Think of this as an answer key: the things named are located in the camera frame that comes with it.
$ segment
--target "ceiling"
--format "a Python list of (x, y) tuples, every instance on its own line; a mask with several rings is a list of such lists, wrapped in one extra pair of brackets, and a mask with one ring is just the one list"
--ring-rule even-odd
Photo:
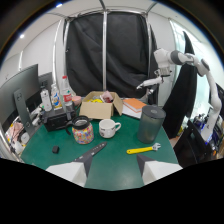
[[(103, 0), (106, 8), (108, 9), (134, 9), (136, 11), (146, 11), (154, 1), (149, 0)], [(64, 3), (59, 8), (54, 8), (48, 13), (60, 13), (65, 16), (74, 16), (81, 12), (88, 12), (93, 10), (101, 10), (102, 6), (99, 0), (72, 0), (70, 2)], [(182, 26), (184, 26), (188, 31), (190, 31), (195, 37), (197, 37), (201, 42), (208, 42), (203, 33), (186, 17), (182, 14), (174, 11), (173, 9), (157, 3), (151, 11), (166, 18), (171, 18)], [(58, 22), (62, 18), (59, 16), (51, 15), (45, 13), (36, 19), (25, 31), (25, 37), (23, 39), (18, 39), (14, 45), (10, 48), (5, 60), (20, 53), (38, 34), (43, 32), (52, 24)]]

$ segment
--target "green table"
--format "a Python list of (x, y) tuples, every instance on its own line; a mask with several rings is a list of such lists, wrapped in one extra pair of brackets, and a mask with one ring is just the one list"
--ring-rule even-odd
[[(144, 186), (137, 163), (137, 154), (129, 155), (127, 149), (151, 146), (158, 142), (158, 151), (148, 151), (142, 155), (152, 159), (178, 164), (174, 150), (163, 128), (155, 141), (148, 145), (137, 138), (139, 120), (117, 113), (112, 117), (121, 123), (121, 129), (111, 139), (104, 139), (99, 134), (99, 120), (91, 121), (94, 140), (87, 145), (78, 144), (73, 135), (65, 130), (48, 132), (42, 125), (30, 139), (21, 158), (26, 164), (35, 165), (46, 170), (51, 165), (68, 163), (81, 156), (97, 144), (107, 141), (107, 146), (98, 152), (92, 160), (85, 188), (100, 190), (124, 190)], [(52, 153), (54, 145), (60, 147), (59, 153)]]

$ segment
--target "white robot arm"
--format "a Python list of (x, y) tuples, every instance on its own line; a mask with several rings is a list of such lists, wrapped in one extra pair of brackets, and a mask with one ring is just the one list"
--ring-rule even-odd
[(163, 83), (163, 77), (170, 75), (170, 64), (183, 65), (187, 63), (195, 66), (198, 70), (198, 74), (201, 77), (206, 75), (211, 89), (211, 105), (213, 106), (213, 111), (209, 115), (208, 121), (201, 131), (201, 136), (205, 142), (209, 142), (213, 133), (213, 128), (222, 108), (222, 103), (219, 99), (217, 87), (207, 62), (204, 59), (199, 61), (198, 58), (193, 54), (183, 54), (179, 51), (169, 52), (161, 48), (154, 52), (154, 56), (159, 68), (157, 71), (155, 71), (157, 78), (144, 81), (137, 87), (137, 89)]

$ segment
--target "jug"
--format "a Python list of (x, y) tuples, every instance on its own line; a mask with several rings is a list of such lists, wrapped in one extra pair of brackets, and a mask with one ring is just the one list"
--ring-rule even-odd
[(93, 126), (87, 116), (78, 116), (66, 124), (65, 130), (68, 135), (71, 135), (68, 131), (69, 126), (72, 126), (72, 132), (77, 143), (88, 144), (93, 140)]
[(166, 117), (166, 112), (157, 105), (147, 105), (142, 108), (139, 122), (138, 139), (143, 143), (152, 143)]

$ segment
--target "gray cup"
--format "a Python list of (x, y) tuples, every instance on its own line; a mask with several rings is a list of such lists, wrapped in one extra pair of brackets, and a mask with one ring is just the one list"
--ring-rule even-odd
[(143, 143), (152, 143), (166, 117), (164, 110), (157, 105), (147, 105), (142, 108), (142, 115), (138, 128), (138, 139)]

